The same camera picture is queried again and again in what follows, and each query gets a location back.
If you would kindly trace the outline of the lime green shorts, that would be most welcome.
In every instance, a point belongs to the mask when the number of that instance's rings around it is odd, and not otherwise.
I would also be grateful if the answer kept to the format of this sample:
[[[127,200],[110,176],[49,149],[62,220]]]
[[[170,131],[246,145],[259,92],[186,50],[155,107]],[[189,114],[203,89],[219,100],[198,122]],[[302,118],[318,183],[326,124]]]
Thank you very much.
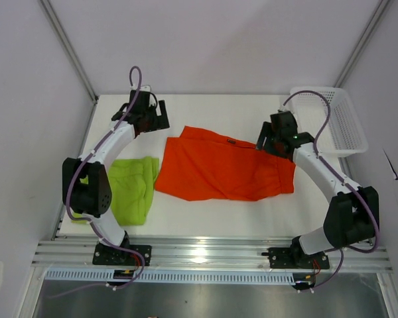
[[[63,201],[70,198],[73,222],[86,217],[103,217],[111,212],[121,226],[143,225],[152,205],[155,181],[159,174],[159,159],[116,159],[105,168],[99,162],[88,162],[72,183],[64,175]]]

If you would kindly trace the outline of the orange shorts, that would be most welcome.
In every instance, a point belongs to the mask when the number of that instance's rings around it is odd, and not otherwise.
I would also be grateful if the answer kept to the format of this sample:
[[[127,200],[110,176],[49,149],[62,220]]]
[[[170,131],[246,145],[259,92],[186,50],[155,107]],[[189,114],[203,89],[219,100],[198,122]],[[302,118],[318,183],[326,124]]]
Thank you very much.
[[[292,194],[295,165],[253,143],[184,127],[169,137],[155,189],[186,201],[259,201]]]

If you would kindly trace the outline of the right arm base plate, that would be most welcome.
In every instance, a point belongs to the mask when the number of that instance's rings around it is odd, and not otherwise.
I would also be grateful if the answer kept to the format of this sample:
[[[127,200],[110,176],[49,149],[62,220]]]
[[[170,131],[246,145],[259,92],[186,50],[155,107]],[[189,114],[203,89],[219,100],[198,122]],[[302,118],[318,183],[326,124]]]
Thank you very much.
[[[330,262],[323,252],[307,255],[287,247],[270,247],[261,253],[269,261],[271,269],[322,269],[328,270]]]

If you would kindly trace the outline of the aluminium mounting rail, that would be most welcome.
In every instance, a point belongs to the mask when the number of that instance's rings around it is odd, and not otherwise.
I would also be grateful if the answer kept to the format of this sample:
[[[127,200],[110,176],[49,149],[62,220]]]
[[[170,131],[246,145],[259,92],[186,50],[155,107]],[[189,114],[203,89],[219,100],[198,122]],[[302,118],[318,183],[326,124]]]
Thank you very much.
[[[92,236],[57,236],[42,240],[34,252],[32,266],[92,267],[97,239]],[[150,267],[162,270],[247,271],[269,269],[263,254],[270,247],[288,247],[286,238],[224,238],[224,237],[130,237],[131,244],[150,245]],[[350,249],[341,257],[328,253],[332,269],[343,262],[343,273],[392,273],[387,250],[379,247],[371,254]]]

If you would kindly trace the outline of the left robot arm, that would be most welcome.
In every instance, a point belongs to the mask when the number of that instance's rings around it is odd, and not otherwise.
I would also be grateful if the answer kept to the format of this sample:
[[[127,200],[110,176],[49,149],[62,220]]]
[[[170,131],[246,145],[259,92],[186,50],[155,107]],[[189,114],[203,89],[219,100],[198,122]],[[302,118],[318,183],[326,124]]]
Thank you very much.
[[[87,223],[108,246],[107,257],[125,264],[131,256],[129,237],[111,210],[109,169],[121,151],[141,133],[169,128],[165,102],[149,86],[130,92],[129,101],[112,116],[109,127],[93,148],[62,164],[62,200],[68,217]]]

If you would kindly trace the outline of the white plastic basket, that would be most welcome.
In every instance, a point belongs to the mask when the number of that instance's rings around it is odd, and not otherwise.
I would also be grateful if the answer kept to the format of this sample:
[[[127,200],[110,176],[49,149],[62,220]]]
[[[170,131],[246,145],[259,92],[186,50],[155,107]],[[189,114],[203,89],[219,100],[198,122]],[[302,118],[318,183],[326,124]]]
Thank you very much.
[[[348,157],[367,152],[368,142],[347,91],[336,87],[294,87],[286,108],[292,111],[298,131],[318,139],[319,152]]]

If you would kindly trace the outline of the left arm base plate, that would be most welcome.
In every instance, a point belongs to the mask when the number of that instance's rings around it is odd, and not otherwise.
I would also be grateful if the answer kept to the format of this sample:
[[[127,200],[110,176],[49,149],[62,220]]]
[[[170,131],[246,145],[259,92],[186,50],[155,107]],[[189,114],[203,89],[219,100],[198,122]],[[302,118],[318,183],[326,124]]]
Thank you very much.
[[[145,259],[145,266],[150,266],[152,256],[151,245],[131,245],[130,248],[143,256]],[[124,252],[112,248],[101,243],[96,245],[92,264],[100,266],[134,266],[137,260],[141,262],[138,256],[133,256],[128,252]]]

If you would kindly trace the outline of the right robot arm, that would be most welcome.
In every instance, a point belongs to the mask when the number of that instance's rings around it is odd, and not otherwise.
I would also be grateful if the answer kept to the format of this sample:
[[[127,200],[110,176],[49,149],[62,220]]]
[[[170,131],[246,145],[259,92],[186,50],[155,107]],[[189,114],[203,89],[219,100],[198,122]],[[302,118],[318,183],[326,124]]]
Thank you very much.
[[[318,186],[328,202],[323,225],[295,237],[289,258],[297,267],[305,267],[314,256],[332,250],[351,248],[367,239],[379,245],[379,195],[374,187],[362,187],[342,176],[317,149],[316,139],[299,132],[290,111],[270,116],[261,128],[257,150],[287,159],[303,170]]]

